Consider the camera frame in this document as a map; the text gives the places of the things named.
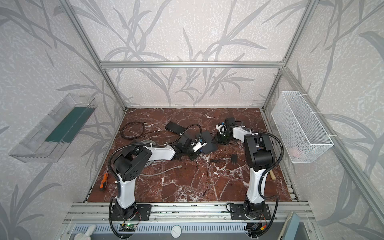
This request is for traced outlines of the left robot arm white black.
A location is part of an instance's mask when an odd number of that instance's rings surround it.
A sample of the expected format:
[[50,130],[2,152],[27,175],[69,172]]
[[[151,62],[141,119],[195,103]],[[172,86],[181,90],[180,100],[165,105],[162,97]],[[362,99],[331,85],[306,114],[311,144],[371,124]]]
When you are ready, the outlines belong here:
[[[188,145],[186,151],[179,148],[176,144],[182,136],[191,127],[199,128],[198,137]],[[112,213],[116,213],[118,217],[124,221],[133,219],[140,212],[138,211],[135,198],[135,184],[136,178],[142,173],[147,162],[150,161],[170,161],[176,158],[176,155],[195,155],[207,143],[201,140],[202,127],[199,124],[189,125],[179,137],[171,143],[158,145],[149,142],[133,142],[125,145],[112,153],[108,159],[108,170],[116,179],[115,183],[118,187],[118,194],[116,197],[111,197],[109,202],[108,220],[109,225],[114,235],[119,240],[127,240],[132,234],[120,234],[113,224]]]

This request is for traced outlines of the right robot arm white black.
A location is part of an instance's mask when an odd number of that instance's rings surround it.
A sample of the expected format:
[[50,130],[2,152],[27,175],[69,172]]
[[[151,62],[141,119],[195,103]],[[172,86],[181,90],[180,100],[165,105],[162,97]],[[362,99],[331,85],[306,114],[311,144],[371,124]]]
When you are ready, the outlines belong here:
[[279,195],[265,196],[267,176],[279,165],[284,156],[282,141],[275,135],[254,131],[239,124],[235,118],[227,118],[216,125],[216,141],[228,145],[232,140],[244,143],[245,158],[250,168],[250,183],[243,205],[227,204],[232,220],[259,220],[256,225],[248,224],[246,234],[256,239],[272,226],[279,205]]

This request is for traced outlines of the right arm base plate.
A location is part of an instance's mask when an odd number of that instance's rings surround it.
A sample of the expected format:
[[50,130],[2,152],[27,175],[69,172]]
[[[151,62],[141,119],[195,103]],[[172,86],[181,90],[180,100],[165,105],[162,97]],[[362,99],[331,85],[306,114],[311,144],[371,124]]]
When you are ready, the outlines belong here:
[[226,205],[227,211],[231,214],[231,220],[271,220],[271,211],[265,203],[259,204],[234,204]]

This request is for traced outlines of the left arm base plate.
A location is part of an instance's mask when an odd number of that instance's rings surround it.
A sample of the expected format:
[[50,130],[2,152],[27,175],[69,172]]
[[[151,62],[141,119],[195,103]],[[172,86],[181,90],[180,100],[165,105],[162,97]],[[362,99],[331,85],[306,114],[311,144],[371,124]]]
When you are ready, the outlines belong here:
[[148,221],[151,214],[152,205],[133,204],[127,209],[123,209],[119,204],[115,204],[111,209],[112,221]]

